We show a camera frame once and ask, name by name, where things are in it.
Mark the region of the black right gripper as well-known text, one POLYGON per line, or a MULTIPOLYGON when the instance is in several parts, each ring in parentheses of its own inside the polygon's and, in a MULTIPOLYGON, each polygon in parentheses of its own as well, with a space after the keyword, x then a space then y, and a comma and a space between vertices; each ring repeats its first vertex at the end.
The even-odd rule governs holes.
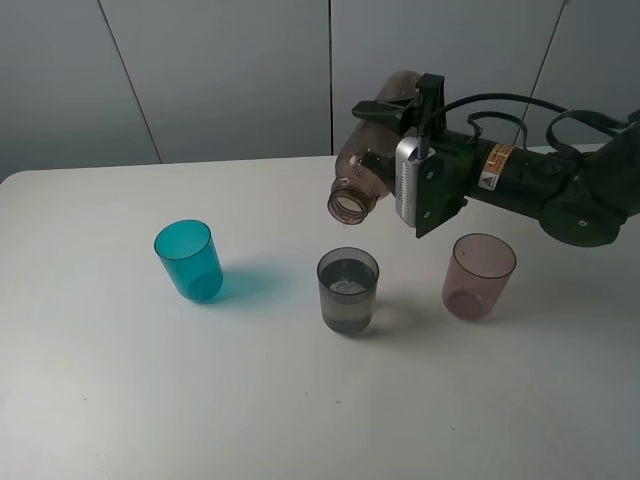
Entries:
POLYGON ((500 161, 516 156, 522 149, 485 141, 476 127, 472 136, 449 131, 446 113, 461 106, 505 100, 535 104, 536 99, 507 93, 488 93, 444 103, 444 78, 438 75, 407 73, 408 86, 402 97, 360 101, 352 115, 378 125, 399 125, 401 133, 415 128, 415 137, 399 141, 399 215, 404 220, 449 220, 474 198, 490 205, 527 216, 538 217, 533 200, 509 196, 498 189, 499 175, 485 169, 491 158, 500 161))

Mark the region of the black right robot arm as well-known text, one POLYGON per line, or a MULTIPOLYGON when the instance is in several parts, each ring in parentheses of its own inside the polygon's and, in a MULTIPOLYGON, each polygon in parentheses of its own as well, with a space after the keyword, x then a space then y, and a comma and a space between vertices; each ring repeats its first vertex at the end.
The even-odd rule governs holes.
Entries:
POLYGON ((511 93, 481 93, 448 103, 443 77, 425 74, 412 93, 361 101, 352 114, 399 135, 393 155, 366 158, 375 174, 393 181, 397 213, 417 237, 452 219, 469 199, 532 218, 552 238, 577 247, 612 243, 626 220, 639 212, 638 112, 618 120, 511 93), (526 127, 519 118, 496 111, 470 114, 470 135, 448 129, 448 112, 490 100, 551 110, 555 123, 574 120, 610 140, 581 152, 561 142, 549 126, 551 150, 536 153, 483 138, 479 122, 485 118, 526 127))

